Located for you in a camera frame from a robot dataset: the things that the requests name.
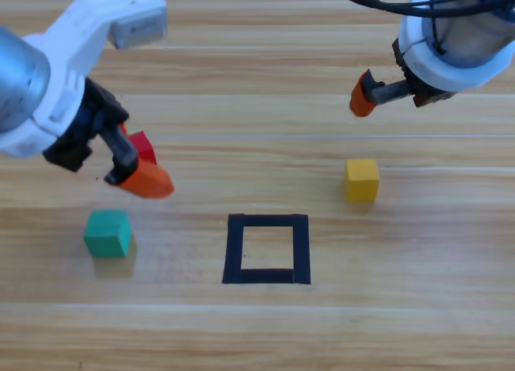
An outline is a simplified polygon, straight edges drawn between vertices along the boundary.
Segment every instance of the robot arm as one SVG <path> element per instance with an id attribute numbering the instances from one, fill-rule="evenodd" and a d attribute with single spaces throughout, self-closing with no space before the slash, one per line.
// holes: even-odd
<path id="1" fill-rule="evenodd" d="M 428 12 L 482 7 L 489 0 L 442 1 L 412 0 L 425 2 L 421 9 L 431 6 Z M 456 12 L 452 18 L 404 15 L 393 53 L 405 79 L 386 85 L 368 70 L 352 91 L 351 111 L 365 117 L 377 105 L 408 96 L 423 107 L 487 84 L 511 64 L 515 53 L 515 13 L 507 5 L 484 13 Z"/>
<path id="2" fill-rule="evenodd" d="M 43 154 L 77 172 L 100 135 L 113 153 L 106 183 L 142 198 L 169 196 L 168 174 L 140 154 L 141 137 L 126 133 L 129 114 L 88 76 L 108 39 L 125 49 L 166 35 L 165 0 L 75 0 L 42 34 L 20 39 L 0 28 L 0 152 Z"/>
<path id="3" fill-rule="evenodd" d="M 166 0 L 75 0 L 43 33 L 60 58 L 87 76 L 107 39 L 127 49 L 167 36 Z"/>

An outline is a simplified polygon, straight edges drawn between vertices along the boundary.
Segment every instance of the cube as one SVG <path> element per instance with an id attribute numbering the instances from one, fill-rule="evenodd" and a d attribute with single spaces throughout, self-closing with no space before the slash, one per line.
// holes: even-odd
<path id="1" fill-rule="evenodd" d="M 375 159 L 349 159 L 344 187 L 349 202 L 373 202 L 379 189 L 379 168 Z"/>
<path id="2" fill-rule="evenodd" d="M 95 258 L 122 258 L 127 255 L 132 228 L 123 210 L 96 210 L 89 216 L 84 242 Z"/>
<path id="3" fill-rule="evenodd" d="M 139 157 L 141 159 L 146 160 L 147 162 L 151 162 L 155 165 L 158 164 L 158 161 L 155 158 L 154 147 L 143 131 L 139 131 L 130 135 L 129 140 L 132 142 L 132 144 L 134 144 L 136 150 L 138 150 Z"/>

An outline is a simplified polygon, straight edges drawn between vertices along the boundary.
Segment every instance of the wood grain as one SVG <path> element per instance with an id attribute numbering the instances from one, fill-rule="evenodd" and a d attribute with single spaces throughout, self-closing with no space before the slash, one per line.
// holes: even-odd
<path id="1" fill-rule="evenodd" d="M 0 0 L 0 22 L 40 31 L 71 1 Z M 357 77 L 400 76 L 397 16 L 345 0 L 168 1 L 170 40 L 106 48 L 93 77 L 177 192 L 106 187 L 101 142 L 79 174 L 3 158 L 0 369 L 513 371 L 514 69 L 358 120 Z M 379 162 L 372 207 L 343 201 L 349 158 Z M 94 261 L 89 212 L 119 207 L 130 256 Z M 222 285 L 231 212 L 308 214 L 312 285 Z M 287 233 L 248 243 L 246 267 L 291 260 Z"/>

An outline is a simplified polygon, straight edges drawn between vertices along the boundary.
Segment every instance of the green cube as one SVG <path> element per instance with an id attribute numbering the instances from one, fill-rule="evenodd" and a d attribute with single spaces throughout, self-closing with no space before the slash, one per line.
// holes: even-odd
<path id="1" fill-rule="evenodd" d="M 132 228 L 123 210 L 95 210 L 91 212 L 84 241 L 95 258 L 119 258 L 127 255 Z"/>

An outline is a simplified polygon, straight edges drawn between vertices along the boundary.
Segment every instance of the black square outline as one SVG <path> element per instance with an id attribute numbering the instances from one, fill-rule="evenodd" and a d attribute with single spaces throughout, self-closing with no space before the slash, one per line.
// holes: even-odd
<path id="1" fill-rule="evenodd" d="M 229 214 L 224 284 L 311 284 L 309 220 L 303 214 Z M 245 227 L 293 229 L 293 269 L 242 269 Z"/>

